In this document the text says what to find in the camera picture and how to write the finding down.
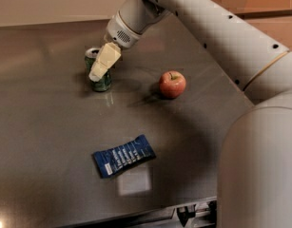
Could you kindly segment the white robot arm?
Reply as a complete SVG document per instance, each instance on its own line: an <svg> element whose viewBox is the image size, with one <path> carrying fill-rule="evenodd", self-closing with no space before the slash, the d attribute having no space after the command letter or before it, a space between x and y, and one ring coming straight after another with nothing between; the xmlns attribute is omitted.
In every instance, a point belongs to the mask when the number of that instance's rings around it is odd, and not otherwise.
<svg viewBox="0 0 292 228"><path fill-rule="evenodd" d="M126 0L107 25L89 77L173 13L254 103L224 139L217 228L292 228L292 51L211 0Z"/></svg>

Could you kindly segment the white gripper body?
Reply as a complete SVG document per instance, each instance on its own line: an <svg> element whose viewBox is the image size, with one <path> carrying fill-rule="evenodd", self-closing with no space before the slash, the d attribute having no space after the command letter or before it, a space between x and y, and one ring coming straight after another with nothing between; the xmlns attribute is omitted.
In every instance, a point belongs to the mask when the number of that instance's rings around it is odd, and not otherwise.
<svg viewBox="0 0 292 228"><path fill-rule="evenodd" d="M106 37L120 48L131 48L141 38L142 33L118 11L107 23Z"/></svg>

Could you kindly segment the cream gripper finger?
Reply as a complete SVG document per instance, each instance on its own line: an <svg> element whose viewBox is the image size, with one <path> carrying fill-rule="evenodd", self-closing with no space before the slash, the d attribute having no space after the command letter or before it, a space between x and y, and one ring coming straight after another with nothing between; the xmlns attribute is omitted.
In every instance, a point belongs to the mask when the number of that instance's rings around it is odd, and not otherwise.
<svg viewBox="0 0 292 228"><path fill-rule="evenodd" d="M120 59L121 49L114 43L105 43L99 50L88 75L92 82L99 82L107 71Z"/></svg>

